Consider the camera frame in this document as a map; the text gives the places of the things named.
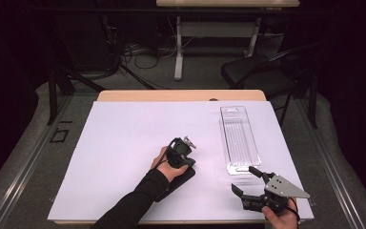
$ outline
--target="transparent plastic tray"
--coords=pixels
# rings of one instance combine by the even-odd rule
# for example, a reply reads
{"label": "transparent plastic tray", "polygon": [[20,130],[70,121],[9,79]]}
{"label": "transparent plastic tray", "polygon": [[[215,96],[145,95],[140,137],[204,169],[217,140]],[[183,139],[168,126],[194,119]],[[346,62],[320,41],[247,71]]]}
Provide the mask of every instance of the transparent plastic tray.
{"label": "transparent plastic tray", "polygon": [[230,175],[249,174],[261,164],[245,107],[221,107],[221,135]]}

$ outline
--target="white paper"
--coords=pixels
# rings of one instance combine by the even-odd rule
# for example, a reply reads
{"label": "white paper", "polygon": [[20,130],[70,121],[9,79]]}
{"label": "white paper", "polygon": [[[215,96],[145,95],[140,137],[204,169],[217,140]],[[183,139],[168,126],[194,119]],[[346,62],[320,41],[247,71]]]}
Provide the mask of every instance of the white paper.
{"label": "white paper", "polygon": [[[231,190],[234,183],[259,196],[264,183],[252,175],[228,175],[219,128],[223,106],[246,107],[258,169],[302,188],[270,102],[94,102],[49,220],[98,220],[135,188],[163,146],[186,135],[197,147],[189,155],[196,160],[195,176],[154,203],[142,222],[264,219],[243,210]],[[297,203],[302,219],[314,218],[306,199]]]}

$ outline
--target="gray carpet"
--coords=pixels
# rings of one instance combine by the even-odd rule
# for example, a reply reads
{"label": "gray carpet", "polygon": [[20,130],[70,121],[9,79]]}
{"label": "gray carpet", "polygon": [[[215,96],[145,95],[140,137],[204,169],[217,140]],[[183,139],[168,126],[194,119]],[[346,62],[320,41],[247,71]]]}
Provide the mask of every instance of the gray carpet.
{"label": "gray carpet", "polygon": [[[152,82],[170,89],[226,89],[227,85],[219,74],[220,66],[233,59],[240,58],[247,43],[239,39],[194,40],[185,49],[183,79],[174,81],[174,58],[161,58],[151,69],[140,69],[152,65],[154,59],[150,56],[139,56],[129,63],[135,73],[146,77]],[[264,43],[258,49],[259,53],[270,53],[276,50],[276,41]],[[145,89],[130,75],[122,71],[96,82],[108,89],[136,90]],[[62,178],[67,170],[71,154],[83,129],[96,95],[92,90],[79,82],[73,82],[77,93],[66,101],[64,113],[55,123],[48,142],[41,148],[35,169],[27,180],[27,185],[19,196],[13,208],[9,209],[0,225],[3,228],[89,228],[89,226],[59,226],[47,221],[52,206],[51,198],[58,191]],[[12,156],[0,173],[0,207],[5,193],[11,182],[22,169],[25,161],[31,156],[39,137],[45,132],[48,121],[47,85],[39,89],[41,104],[38,111],[13,151]],[[282,98],[273,101],[281,103]],[[315,205],[312,207],[315,219],[304,222],[301,229],[307,228],[351,228],[334,191],[333,184],[328,179],[327,171],[319,155],[319,147],[311,135],[302,116],[302,100],[292,101],[284,126],[283,134],[295,162],[301,182],[305,190],[311,194]],[[325,147],[333,157],[336,168],[342,180],[351,192],[351,198],[356,205],[359,215],[366,225],[366,190],[359,182],[353,168],[348,165],[336,144],[336,130],[330,116],[330,104],[323,98],[318,98],[317,133],[325,142]],[[167,226],[162,228],[228,228],[226,226]],[[250,225],[233,225],[230,228],[252,228]]]}

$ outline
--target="black sleeve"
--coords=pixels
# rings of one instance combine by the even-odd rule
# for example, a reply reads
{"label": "black sleeve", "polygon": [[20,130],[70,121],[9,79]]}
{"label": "black sleeve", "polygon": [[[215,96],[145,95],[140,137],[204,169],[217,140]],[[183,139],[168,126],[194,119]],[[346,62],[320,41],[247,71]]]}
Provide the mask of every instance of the black sleeve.
{"label": "black sleeve", "polygon": [[121,198],[100,218],[93,229],[135,228],[154,200],[169,188],[165,176],[154,169],[147,173],[135,190]]}

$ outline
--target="human hand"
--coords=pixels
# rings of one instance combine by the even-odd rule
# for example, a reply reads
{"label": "human hand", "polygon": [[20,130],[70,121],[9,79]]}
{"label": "human hand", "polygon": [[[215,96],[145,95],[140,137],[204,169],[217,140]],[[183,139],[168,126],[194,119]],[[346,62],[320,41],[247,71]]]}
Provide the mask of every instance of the human hand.
{"label": "human hand", "polygon": [[[153,160],[153,163],[151,165],[151,169],[153,169],[156,164],[158,163],[158,161],[161,159],[161,157],[163,156],[163,154],[165,153],[165,151],[168,149],[167,146],[164,146],[161,151],[160,151],[160,154],[159,156],[157,156],[154,160]],[[166,159],[166,157],[164,156],[162,158],[162,161],[161,163],[157,166],[157,170],[159,170],[159,172],[161,172],[165,177],[166,179],[169,181],[169,182],[172,182],[172,180],[177,177],[177,176],[180,176],[182,174],[184,174],[184,172],[187,170],[189,166],[188,165],[183,165],[182,167],[178,168],[178,169],[175,169],[174,167],[172,167],[169,163],[168,163],[168,160]]]}
{"label": "human hand", "polygon": [[[288,207],[297,212],[293,199],[288,199]],[[287,209],[284,209],[279,216],[268,206],[264,206],[261,211],[275,229],[296,229],[298,227],[296,215]]]}

